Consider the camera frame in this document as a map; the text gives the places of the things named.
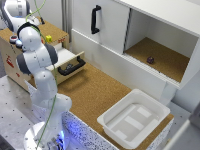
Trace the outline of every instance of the white wall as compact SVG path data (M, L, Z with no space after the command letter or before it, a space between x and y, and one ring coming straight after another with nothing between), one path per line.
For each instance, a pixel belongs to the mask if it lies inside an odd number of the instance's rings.
M200 71L183 89L178 90L173 102L192 112L200 102Z
M41 9L40 13L44 20L47 20L51 24L57 26L62 29L62 0L46 0L45 5ZM35 11L35 3L34 0L28 0L31 10ZM36 0L38 8L42 5L43 0Z

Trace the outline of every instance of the cabinet door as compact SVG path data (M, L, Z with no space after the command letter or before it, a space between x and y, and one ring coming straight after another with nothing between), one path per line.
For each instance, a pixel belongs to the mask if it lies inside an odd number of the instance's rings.
M91 33L92 10L96 5L96 28L100 32ZM122 54L130 9L113 0L74 0L73 29L92 40Z

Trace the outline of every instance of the cabinet handle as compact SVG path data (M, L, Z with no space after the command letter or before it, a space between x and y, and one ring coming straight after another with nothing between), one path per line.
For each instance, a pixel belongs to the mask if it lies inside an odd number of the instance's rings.
M80 56L77 57L77 61L79 62L78 65L66 70L62 70L61 67L58 67L58 72L63 76L67 76L86 64L86 62L83 59L81 59Z
M96 28L96 12L98 10L101 10L101 7L98 5L96 5L96 8L92 10L92 24L91 24L92 34L96 34L100 31L98 28Z

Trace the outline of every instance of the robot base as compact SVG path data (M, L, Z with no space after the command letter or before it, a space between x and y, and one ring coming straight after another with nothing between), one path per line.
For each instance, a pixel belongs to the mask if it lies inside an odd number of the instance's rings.
M38 141L35 141L34 139L44 124L45 124L44 122L37 123L26 132L26 134L24 136L24 149L25 150L36 150ZM66 149L66 147L68 147L68 145L69 145L70 138L69 138L69 136L67 136L67 133L64 134L62 132L60 134L61 134L61 137L64 142L63 149ZM55 146L55 144L53 142L48 142L45 145L40 144L38 146L37 150L57 150L57 146Z

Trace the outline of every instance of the yellow object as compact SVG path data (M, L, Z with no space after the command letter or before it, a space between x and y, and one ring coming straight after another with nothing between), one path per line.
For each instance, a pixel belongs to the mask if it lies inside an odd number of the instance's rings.
M47 36L46 36L46 41L47 41L48 43L52 42L52 37L51 37L50 35L47 35Z

